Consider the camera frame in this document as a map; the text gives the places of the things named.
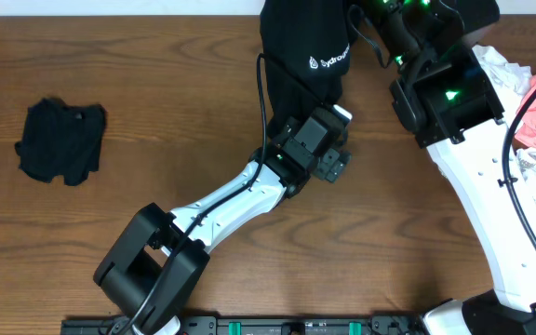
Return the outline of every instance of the black cable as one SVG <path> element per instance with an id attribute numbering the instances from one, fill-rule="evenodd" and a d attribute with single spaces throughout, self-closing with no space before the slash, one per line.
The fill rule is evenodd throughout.
<path id="1" fill-rule="evenodd" d="M 413 90 L 414 90 L 413 86 L 414 86 L 415 82 L 417 81 L 417 77 L 421 73 L 421 70 L 423 69 L 423 66 L 429 60 L 431 60 L 431 58 L 432 58 L 432 55 L 431 55 L 430 52 L 432 52 L 431 48 L 425 48 L 419 54 L 419 56 L 417 56 L 417 59 L 415 61 L 412 61 L 408 65 L 409 68 L 407 70 L 405 70 L 407 72 L 407 76 L 406 76 L 407 79 L 405 80 L 405 83 L 404 83 L 404 89 L 405 89 L 405 96 L 409 100 L 412 99 L 411 95 L 412 95 Z"/>
<path id="2" fill-rule="evenodd" d="M 509 157 L 510 150 L 512 149 L 512 142 L 516 134 L 516 128 L 518 127 L 518 124 L 522 120 L 523 116 L 525 115 L 525 113 L 527 112 L 527 110 L 530 108 L 530 106 L 535 100 L 536 100 L 536 88 L 532 92 L 530 97 L 522 105 L 520 112 L 516 116 L 510 128 L 508 129 L 506 138 L 503 141 L 502 171 L 503 171 L 503 177 L 504 177 L 503 183 L 505 183 L 506 188 L 508 189 L 508 193 L 510 194 L 510 198 L 512 199 L 512 204 L 514 205 L 514 209 L 516 210 L 516 215 L 518 215 L 518 218 L 520 219 L 520 222 L 522 223 L 522 227 L 525 229 L 525 233 L 527 233 L 530 243 L 533 245 L 536 251 L 536 236 L 535 236 L 535 233 L 533 233 L 532 229 L 530 228 L 529 221 L 527 220 L 527 216 L 525 215 L 525 212 L 522 209 L 522 206 L 520 205 L 520 201 L 518 201 L 518 196 L 516 195 L 516 190 L 513 184 L 515 180 L 512 178 L 512 175 L 510 174 L 510 164 L 508 163 L 509 158 L 510 158 Z"/>
<path id="3" fill-rule="evenodd" d="M 366 36 L 364 36 L 361 32 L 359 32 L 359 30 L 357 29 L 357 27 L 355 27 L 355 25 L 353 24 L 353 21 L 351 20 L 351 13 L 353 13 L 353 11 L 359 9 L 360 13 L 361 13 L 361 19 L 363 19 L 365 21 L 365 23 L 367 24 L 367 26 L 373 26 L 373 24 L 371 23 L 371 21 L 368 19 L 368 17 L 365 15 L 365 12 L 363 11 L 363 9 L 357 5 L 351 5 L 349 7 L 349 10 L 346 12 L 346 19 L 347 21 L 349 22 L 349 24 L 351 25 L 351 27 L 353 27 L 353 29 L 355 30 L 355 32 L 363 37 L 363 39 L 369 43 L 369 45 L 371 46 L 371 48 L 373 49 L 373 51 L 375 52 L 376 54 L 376 57 L 378 58 L 378 62 L 380 63 L 380 66 L 383 68 L 383 69 L 387 69 L 388 66 L 390 66 L 390 64 L 392 64 L 392 55 L 390 55 L 388 57 L 388 62 L 384 65 L 383 63 L 383 55 L 382 55 L 382 49 L 380 48 L 380 45 L 378 45 L 378 43 L 374 40 L 372 40 L 371 38 L 368 38 Z"/>
<path id="4" fill-rule="evenodd" d="M 260 95 L 261 134 L 262 134 L 261 156 L 260 156 L 260 163 L 258 164 L 258 168 L 254 172 L 254 174 L 251 177 L 251 179 L 248 182 L 246 182 L 245 185 L 241 186 L 240 188 L 238 188 L 236 191 L 232 192 L 231 194 L 226 195 L 224 198 L 222 198 L 221 200 L 219 200 L 216 203 L 212 204 L 210 207 L 208 207 L 206 210 L 204 210 L 201 214 L 199 214 L 198 216 L 195 217 L 195 219 L 192 222 L 192 224 L 190 224 L 189 227 L 187 227 L 187 230 L 185 230 L 185 232 L 181 236 L 177 246 L 173 250 L 171 250 L 171 253 L 168 255 L 167 261 L 165 261 L 165 264 L 163 265 L 163 269 L 161 270 L 161 273 L 158 276 L 158 278 L 156 278 L 156 281 L 154 282 L 153 287 L 150 289 L 150 292 L 148 292 L 148 295 L 146 296 L 146 299 L 144 299 L 144 301 L 140 305 L 140 308 L 138 308 L 138 311 L 136 312 L 136 314 L 134 314 L 134 316 L 131 319 L 129 319 L 129 322 L 127 322 L 121 328 L 121 330 L 119 330 L 117 332 L 118 335 L 124 335 L 124 334 L 127 333 L 127 331 L 129 329 L 134 327 L 134 325 L 136 323 L 136 320 L 143 313 L 144 309 L 146 308 L 146 305 L 148 304 L 148 301 L 150 300 L 150 298 L 156 292 L 156 289 L 158 288 L 159 284 L 162 283 L 163 280 L 165 279 L 165 276 L 168 273 L 168 268 L 170 267 L 170 265 L 173 262 L 173 260 L 175 259 L 175 257 L 183 249 L 183 247 L 185 246 L 185 243 L 187 243 L 187 240 L 189 239 L 189 235 L 192 233 L 194 228 L 196 226 L 198 226 L 198 224 L 200 224 L 202 222 L 202 220 L 210 212 L 212 212 L 214 209 L 220 207 L 221 205 L 223 205 L 227 201 L 233 199 L 237 195 L 239 195 L 242 192 L 244 192 L 246 189 L 251 189 L 251 187 L 253 186 L 253 183 L 256 181 L 256 179 L 258 179 L 258 176 L 260 176 L 261 168 L 263 167 L 264 161 L 266 159 L 266 145 L 267 145 L 267 138 L 266 138 L 267 137 L 267 135 L 266 135 L 266 105 L 265 105 L 265 102 L 264 102 L 264 94 L 263 94 L 263 89 L 262 89 L 262 85 L 261 85 L 261 59 L 262 58 L 265 59 L 264 54 L 258 55 L 258 59 L 256 61 L 258 92 L 259 92 L 259 95 Z"/>

